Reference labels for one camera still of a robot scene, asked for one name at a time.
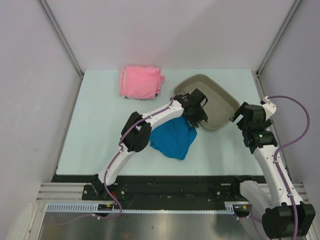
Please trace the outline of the beige plastic tray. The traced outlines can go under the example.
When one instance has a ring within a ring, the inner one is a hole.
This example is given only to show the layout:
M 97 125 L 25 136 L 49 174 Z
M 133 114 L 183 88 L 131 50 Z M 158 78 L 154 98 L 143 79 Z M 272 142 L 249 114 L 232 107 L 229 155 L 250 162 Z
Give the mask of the beige plastic tray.
M 231 94 L 205 74 L 195 74 L 182 81 L 174 88 L 173 94 L 190 94 L 195 89 L 199 89 L 208 98 L 204 106 L 208 120 L 200 122 L 207 131 L 222 128 L 240 108 L 240 103 Z

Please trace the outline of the blue t shirt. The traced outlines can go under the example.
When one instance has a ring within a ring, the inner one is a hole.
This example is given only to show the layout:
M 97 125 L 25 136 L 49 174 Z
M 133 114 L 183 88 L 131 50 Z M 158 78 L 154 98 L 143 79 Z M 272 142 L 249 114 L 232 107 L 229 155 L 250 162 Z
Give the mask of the blue t shirt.
M 172 159 L 184 160 L 197 137 L 197 130 L 184 116 L 173 118 L 155 128 L 149 138 L 150 146 Z

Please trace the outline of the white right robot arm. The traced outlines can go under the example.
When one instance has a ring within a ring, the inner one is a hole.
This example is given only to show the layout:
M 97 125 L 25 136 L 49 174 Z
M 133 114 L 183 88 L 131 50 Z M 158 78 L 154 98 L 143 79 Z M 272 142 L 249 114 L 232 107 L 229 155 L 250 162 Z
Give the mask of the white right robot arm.
M 270 239 L 304 237 L 307 235 L 316 211 L 305 203 L 293 186 L 279 154 L 280 148 L 269 130 L 276 105 L 267 98 L 260 105 L 244 102 L 234 113 L 231 122 L 241 130 L 244 145 L 258 162 L 269 192 L 265 193 L 254 180 L 245 180 L 230 188 L 231 196 L 249 200 L 261 216 L 265 235 Z

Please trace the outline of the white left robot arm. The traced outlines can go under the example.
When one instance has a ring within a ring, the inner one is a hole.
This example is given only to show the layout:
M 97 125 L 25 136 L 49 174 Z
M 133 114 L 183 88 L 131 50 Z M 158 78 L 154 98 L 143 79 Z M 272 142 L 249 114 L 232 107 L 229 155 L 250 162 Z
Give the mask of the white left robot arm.
M 110 185 L 114 184 L 128 160 L 147 147 L 152 131 L 158 126 L 178 117 L 185 117 L 196 127 L 201 121 L 208 121 L 204 106 L 208 98 L 199 89 L 191 93 L 178 94 L 170 98 L 164 106 L 140 114 L 133 112 L 125 123 L 118 142 L 116 154 L 109 163 L 92 178 L 93 194 L 100 200 L 110 196 Z

